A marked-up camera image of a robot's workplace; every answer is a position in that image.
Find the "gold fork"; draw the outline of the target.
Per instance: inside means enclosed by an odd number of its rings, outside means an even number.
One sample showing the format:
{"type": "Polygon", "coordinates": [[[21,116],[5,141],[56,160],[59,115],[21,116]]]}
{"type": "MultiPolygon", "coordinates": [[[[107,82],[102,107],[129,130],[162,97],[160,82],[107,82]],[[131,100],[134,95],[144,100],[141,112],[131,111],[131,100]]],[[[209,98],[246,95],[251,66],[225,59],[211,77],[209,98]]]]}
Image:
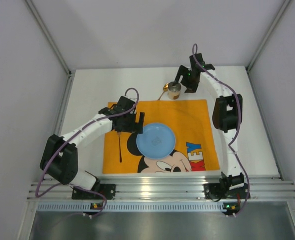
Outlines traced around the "gold fork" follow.
{"type": "Polygon", "coordinates": [[[122,133],[120,131],[117,132],[118,136],[118,142],[119,142],[119,162],[123,162],[123,157],[122,157],[122,143],[121,143],[121,135],[122,133]]]}

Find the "gold spoon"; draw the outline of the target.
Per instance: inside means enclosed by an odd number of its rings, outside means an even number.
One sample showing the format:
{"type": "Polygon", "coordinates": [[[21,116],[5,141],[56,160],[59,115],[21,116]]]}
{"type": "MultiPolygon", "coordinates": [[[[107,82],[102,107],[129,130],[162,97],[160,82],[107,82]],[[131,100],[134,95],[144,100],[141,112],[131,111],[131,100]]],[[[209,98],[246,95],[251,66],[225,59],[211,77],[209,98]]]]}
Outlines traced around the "gold spoon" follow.
{"type": "Polygon", "coordinates": [[[163,92],[162,94],[160,95],[160,97],[157,99],[157,101],[160,101],[163,97],[163,95],[168,91],[169,89],[169,84],[167,83],[164,87],[163,87],[163,92]]]}

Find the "blue plate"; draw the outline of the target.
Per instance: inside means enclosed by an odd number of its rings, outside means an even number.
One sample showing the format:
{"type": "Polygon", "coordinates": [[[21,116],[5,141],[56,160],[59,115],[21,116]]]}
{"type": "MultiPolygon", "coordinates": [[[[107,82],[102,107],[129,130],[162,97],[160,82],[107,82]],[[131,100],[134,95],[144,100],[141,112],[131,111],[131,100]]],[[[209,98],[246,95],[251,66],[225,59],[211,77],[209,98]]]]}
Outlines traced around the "blue plate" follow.
{"type": "Polygon", "coordinates": [[[136,145],[139,152],[152,160],[168,157],[176,148],[174,131],[163,123],[151,123],[143,127],[143,133],[138,134],[136,145]]]}

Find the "orange Mickey Mouse placemat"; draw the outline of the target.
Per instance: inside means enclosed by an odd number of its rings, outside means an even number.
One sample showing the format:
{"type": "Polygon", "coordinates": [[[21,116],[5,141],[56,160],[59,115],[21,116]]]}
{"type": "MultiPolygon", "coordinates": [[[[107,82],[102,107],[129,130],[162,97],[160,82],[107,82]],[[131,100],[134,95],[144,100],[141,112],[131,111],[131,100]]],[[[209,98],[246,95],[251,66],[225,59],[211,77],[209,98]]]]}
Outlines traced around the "orange Mickey Mouse placemat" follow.
{"type": "Polygon", "coordinates": [[[107,133],[104,174],[190,174],[221,169],[206,100],[142,101],[137,110],[145,113],[145,126],[161,123],[173,130],[175,150],[164,159],[151,159],[138,150],[135,134],[122,133],[120,163],[118,135],[107,133]]]}

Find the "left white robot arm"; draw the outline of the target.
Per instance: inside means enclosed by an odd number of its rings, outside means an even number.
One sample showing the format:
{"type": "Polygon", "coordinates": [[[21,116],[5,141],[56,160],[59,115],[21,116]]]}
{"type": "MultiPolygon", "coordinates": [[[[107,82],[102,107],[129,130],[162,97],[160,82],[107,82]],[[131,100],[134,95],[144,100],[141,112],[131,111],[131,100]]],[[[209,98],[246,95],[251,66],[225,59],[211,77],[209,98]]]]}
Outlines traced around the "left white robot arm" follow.
{"type": "Polygon", "coordinates": [[[79,149],[85,148],[99,137],[117,133],[142,134],[145,113],[137,118],[138,101],[121,96],[112,107],[101,109],[94,118],[63,136],[52,135],[46,143],[40,169],[62,185],[72,185],[94,191],[99,179],[79,167],[79,149]]]}

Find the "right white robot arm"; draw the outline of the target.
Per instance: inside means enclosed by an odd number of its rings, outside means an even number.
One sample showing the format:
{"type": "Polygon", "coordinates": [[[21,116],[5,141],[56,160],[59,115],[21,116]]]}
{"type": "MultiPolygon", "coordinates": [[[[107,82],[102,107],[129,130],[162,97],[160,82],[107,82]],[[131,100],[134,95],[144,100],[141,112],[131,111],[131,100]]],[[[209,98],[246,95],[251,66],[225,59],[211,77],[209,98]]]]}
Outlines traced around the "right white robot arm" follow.
{"type": "Polygon", "coordinates": [[[219,182],[225,192],[243,188],[245,177],[236,147],[243,121],[243,97],[219,80],[215,67],[206,64],[201,53],[191,55],[189,60],[190,68],[181,65],[174,84],[184,86],[186,94],[195,94],[199,87],[204,87],[215,100],[212,122],[222,137],[223,161],[227,165],[221,172],[219,182]]]}

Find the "metal cup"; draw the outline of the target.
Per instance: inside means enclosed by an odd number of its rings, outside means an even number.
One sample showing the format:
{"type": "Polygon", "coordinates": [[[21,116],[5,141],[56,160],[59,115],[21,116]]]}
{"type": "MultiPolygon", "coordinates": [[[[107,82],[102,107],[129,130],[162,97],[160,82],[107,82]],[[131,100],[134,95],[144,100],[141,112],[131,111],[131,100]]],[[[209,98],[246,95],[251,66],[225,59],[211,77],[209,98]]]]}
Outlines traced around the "metal cup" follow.
{"type": "Polygon", "coordinates": [[[170,82],[168,84],[167,95],[170,100],[177,100],[181,95],[182,86],[178,82],[170,82]]]}

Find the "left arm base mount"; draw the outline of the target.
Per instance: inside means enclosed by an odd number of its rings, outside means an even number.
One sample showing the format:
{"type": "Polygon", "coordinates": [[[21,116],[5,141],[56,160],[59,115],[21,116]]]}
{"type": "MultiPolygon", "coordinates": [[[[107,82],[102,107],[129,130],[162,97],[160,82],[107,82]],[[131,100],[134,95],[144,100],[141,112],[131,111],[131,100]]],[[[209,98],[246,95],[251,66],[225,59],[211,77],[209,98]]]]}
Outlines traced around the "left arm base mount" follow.
{"type": "MultiPolygon", "coordinates": [[[[100,184],[99,186],[92,189],[92,192],[99,193],[107,200],[113,200],[116,195],[116,185],[115,184],[100,184]]],[[[73,200],[102,200],[100,195],[89,193],[87,191],[81,190],[79,188],[73,188],[72,197],[73,200]]]]}

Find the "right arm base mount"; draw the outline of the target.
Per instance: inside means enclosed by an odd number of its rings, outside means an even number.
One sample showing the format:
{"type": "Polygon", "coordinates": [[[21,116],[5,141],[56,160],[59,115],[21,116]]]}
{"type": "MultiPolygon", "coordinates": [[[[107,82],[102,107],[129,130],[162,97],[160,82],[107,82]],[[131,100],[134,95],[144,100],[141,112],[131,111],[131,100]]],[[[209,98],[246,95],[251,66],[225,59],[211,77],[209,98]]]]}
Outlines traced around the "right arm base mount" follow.
{"type": "Polygon", "coordinates": [[[225,190],[219,183],[209,183],[204,185],[204,194],[207,200],[219,202],[220,200],[245,200],[249,193],[248,185],[244,187],[225,190]]]}

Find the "aluminium rail base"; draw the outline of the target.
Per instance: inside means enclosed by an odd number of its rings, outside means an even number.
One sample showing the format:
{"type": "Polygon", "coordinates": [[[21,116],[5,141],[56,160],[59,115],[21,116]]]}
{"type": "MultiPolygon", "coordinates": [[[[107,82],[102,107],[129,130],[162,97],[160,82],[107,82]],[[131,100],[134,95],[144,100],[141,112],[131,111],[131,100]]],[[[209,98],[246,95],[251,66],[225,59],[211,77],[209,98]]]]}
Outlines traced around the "aluminium rail base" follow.
{"type": "MultiPolygon", "coordinates": [[[[203,201],[205,185],[219,182],[214,177],[103,177],[103,184],[116,185],[114,199],[135,201],[183,200],[203,201]]],[[[295,184],[279,178],[252,178],[249,180],[251,201],[295,201],[295,184]]]]}

